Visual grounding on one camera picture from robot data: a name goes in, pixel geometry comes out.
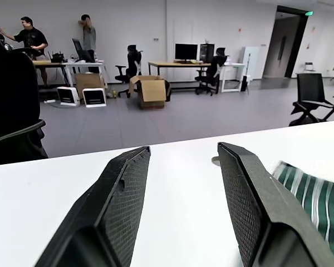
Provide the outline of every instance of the gray shirt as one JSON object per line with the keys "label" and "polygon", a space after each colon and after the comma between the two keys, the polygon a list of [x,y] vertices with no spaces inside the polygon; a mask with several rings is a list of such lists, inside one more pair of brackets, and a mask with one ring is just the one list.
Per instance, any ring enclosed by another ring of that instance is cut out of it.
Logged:
{"label": "gray shirt", "polygon": [[96,33],[95,28],[92,26],[91,28],[84,27],[83,28],[83,45],[85,50],[94,50],[96,42]]}

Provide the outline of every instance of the ceiling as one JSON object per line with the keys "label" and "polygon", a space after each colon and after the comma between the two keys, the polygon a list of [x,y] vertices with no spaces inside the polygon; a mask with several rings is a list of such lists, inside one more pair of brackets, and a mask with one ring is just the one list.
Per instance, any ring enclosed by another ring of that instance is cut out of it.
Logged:
{"label": "ceiling", "polygon": [[258,3],[276,4],[308,11],[329,10],[334,11],[334,0],[256,0]]}

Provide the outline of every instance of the man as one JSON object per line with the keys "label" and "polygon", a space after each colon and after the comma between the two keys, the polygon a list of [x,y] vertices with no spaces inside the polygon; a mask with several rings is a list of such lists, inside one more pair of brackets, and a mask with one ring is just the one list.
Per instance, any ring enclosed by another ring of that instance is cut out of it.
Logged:
{"label": "man", "polygon": [[[38,29],[34,28],[33,21],[29,17],[22,17],[21,24],[23,30],[20,31],[18,35],[11,36],[5,33],[3,29],[0,28],[0,33],[7,38],[16,41],[23,42],[25,47],[31,47],[36,49],[41,55],[38,57],[32,57],[33,60],[45,60],[45,48],[48,46],[48,42],[45,35]],[[45,68],[41,68],[41,77],[43,84],[47,87],[47,72]]]}
{"label": "man", "polygon": [[[87,50],[91,59],[95,61],[96,32],[93,24],[91,23],[90,16],[88,14],[82,15],[79,24],[83,27],[84,50]],[[89,71],[93,73],[99,73],[99,68],[89,67]]]}

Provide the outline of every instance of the man's arm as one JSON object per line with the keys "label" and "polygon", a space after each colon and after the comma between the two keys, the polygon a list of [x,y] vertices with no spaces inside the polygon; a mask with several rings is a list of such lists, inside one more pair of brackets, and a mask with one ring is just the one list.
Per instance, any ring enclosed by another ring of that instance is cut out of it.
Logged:
{"label": "man's arm", "polygon": [[8,35],[5,33],[5,31],[3,29],[0,28],[0,33],[4,36],[6,36],[7,38],[13,40],[13,41],[16,41],[15,37],[11,36],[11,35]]}
{"label": "man's arm", "polygon": [[43,43],[40,44],[39,46],[31,46],[31,48],[36,49],[36,50],[41,50],[41,49],[45,49],[48,46],[48,44]]}
{"label": "man's arm", "polygon": [[88,27],[89,29],[91,29],[91,28],[93,27],[93,24],[91,23],[91,20],[90,20],[89,18],[86,18],[85,21],[86,21],[86,23],[87,23],[87,27]]}

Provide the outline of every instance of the desk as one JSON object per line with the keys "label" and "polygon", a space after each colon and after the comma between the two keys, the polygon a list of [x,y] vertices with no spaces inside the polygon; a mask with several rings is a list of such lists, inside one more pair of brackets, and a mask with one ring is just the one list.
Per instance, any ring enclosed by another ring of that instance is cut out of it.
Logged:
{"label": "desk", "polygon": [[[154,66],[157,68],[157,74],[160,75],[160,69],[161,68],[200,68],[202,70],[203,68],[209,67],[210,63],[197,63],[197,64],[183,64],[183,63],[171,63],[171,62],[155,62],[155,61],[149,61],[149,75],[151,75],[151,66]],[[225,88],[225,73],[227,70],[227,67],[236,67],[236,68],[241,68],[241,78],[240,84],[238,89],[224,89]],[[243,63],[225,63],[223,70],[222,70],[222,75],[220,79],[223,81],[222,83],[222,89],[219,89],[221,92],[235,92],[235,91],[240,91],[241,90],[241,85],[242,85],[242,78],[245,75],[245,64]],[[193,89],[195,87],[174,87],[173,89]]]}
{"label": "desk", "polygon": [[[161,68],[203,68],[209,67],[210,63],[196,63],[196,64],[184,64],[184,63],[173,63],[173,62],[155,62],[149,61],[149,75],[151,75],[151,66],[157,68],[157,75],[160,75]],[[182,90],[182,89],[196,89],[196,86],[187,86],[187,87],[173,87],[173,90]]]}
{"label": "desk", "polygon": [[[217,143],[334,182],[334,121],[151,146],[131,267],[240,266]],[[0,166],[0,267],[35,264],[69,209],[128,149]]]}
{"label": "desk", "polygon": [[105,63],[104,61],[101,62],[94,62],[94,63],[90,63],[90,62],[74,62],[74,63],[63,63],[63,65],[66,68],[66,73],[68,76],[68,81],[71,87],[73,87],[73,79],[72,79],[72,74],[71,74],[71,70],[74,67],[97,67],[99,68],[99,73],[102,75],[103,79],[104,79],[104,84],[105,84],[105,88],[107,88],[107,71],[106,71],[106,67],[105,67]]}
{"label": "desk", "polygon": [[[227,68],[228,67],[233,67],[233,68],[240,68],[239,70],[239,73],[240,73],[240,77],[239,77],[239,86],[238,86],[238,89],[225,89],[225,74],[227,72]],[[224,67],[223,67],[223,70],[222,70],[222,76],[221,76],[221,80],[223,81],[222,83],[222,89],[220,90],[222,93],[224,92],[240,92],[241,91],[241,85],[242,85],[242,80],[243,80],[243,77],[245,75],[245,64],[243,63],[229,63],[229,62],[226,62],[224,64]]]}
{"label": "desk", "polygon": [[32,63],[37,69],[60,68],[62,71],[62,77],[63,77],[64,82],[66,84],[69,83],[69,79],[68,79],[69,76],[67,75],[67,72],[65,72],[63,63],[52,63],[50,60],[33,60]]}

